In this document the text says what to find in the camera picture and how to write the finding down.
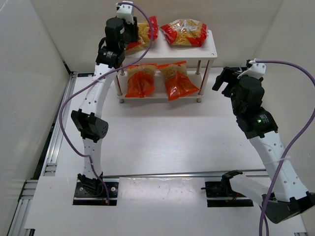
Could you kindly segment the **red fusilli pasta bag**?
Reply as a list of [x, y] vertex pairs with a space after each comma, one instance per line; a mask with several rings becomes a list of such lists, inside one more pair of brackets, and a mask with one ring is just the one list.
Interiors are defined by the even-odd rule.
[[142, 49], [145, 49], [149, 46], [151, 40], [151, 33], [153, 33], [153, 41], [158, 38], [158, 23], [157, 17], [151, 16], [149, 17], [150, 23], [153, 27], [153, 32], [151, 32], [150, 25], [147, 21], [139, 23], [138, 26], [138, 41], [129, 43], [126, 52], [136, 52]]

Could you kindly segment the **orange macaroni pasta bag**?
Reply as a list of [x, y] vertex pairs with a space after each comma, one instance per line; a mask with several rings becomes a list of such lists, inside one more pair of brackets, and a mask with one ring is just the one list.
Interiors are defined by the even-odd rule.
[[157, 68], [164, 78], [168, 101], [186, 97], [199, 91], [199, 88], [188, 77], [186, 61], [160, 64]]

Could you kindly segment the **red fusilli bag with labels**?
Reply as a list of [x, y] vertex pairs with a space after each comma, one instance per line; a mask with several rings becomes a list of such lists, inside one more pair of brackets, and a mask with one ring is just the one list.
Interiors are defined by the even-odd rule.
[[207, 25], [193, 19], [179, 19], [160, 27], [172, 46], [201, 47], [207, 39]]

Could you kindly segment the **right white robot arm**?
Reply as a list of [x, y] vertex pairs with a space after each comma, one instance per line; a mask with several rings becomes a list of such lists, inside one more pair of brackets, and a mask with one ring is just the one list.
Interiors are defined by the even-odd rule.
[[272, 115], [262, 107], [265, 94], [262, 87], [265, 68], [258, 70], [224, 67], [216, 77], [213, 90], [222, 91], [230, 98], [236, 122], [246, 138], [257, 151], [269, 178], [276, 178], [270, 197], [266, 186], [246, 177], [240, 171], [231, 171], [222, 176], [222, 189], [227, 195], [240, 193], [260, 207], [267, 201], [265, 216], [278, 224], [299, 215], [315, 205], [315, 195], [302, 183], [289, 157], [282, 158], [284, 145], [278, 126]]

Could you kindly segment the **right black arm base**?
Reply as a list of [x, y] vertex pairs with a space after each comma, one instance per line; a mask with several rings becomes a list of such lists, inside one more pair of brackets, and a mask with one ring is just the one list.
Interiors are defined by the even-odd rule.
[[223, 174], [220, 181], [206, 181], [201, 190], [206, 193], [207, 207], [253, 207], [252, 200], [231, 188], [230, 180], [241, 174], [234, 170]]

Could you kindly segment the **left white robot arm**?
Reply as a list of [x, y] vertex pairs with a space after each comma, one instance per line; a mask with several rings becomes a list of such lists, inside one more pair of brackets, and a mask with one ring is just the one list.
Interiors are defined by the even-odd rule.
[[125, 49], [138, 39], [137, 19], [134, 16], [116, 16], [106, 21], [105, 37], [98, 46], [93, 81], [95, 82], [79, 109], [71, 112], [71, 118], [81, 134], [84, 144], [84, 169], [79, 177], [97, 179], [102, 176], [100, 164], [101, 143], [108, 131], [108, 123], [102, 120], [102, 108], [116, 69], [125, 59]]

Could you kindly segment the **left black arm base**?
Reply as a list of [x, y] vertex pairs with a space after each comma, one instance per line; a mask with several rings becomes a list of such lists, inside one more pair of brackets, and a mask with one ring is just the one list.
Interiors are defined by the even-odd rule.
[[105, 178], [107, 190], [95, 178], [78, 174], [73, 196], [73, 205], [77, 206], [116, 206], [119, 192], [119, 180]]

